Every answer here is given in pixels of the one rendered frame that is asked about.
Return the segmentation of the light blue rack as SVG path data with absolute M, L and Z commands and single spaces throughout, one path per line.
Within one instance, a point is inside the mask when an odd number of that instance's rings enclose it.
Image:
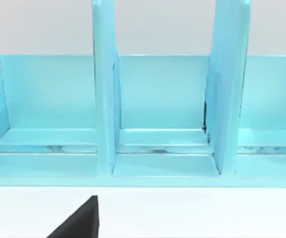
M 247 53 L 252 0 L 215 0 L 208 55 L 0 53 L 0 186 L 285 187 L 286 56 Z

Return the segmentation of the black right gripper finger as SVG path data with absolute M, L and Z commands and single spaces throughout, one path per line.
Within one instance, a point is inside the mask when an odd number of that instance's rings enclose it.
M 46 238 L 98 238 L 98 196 L 91 196 Z

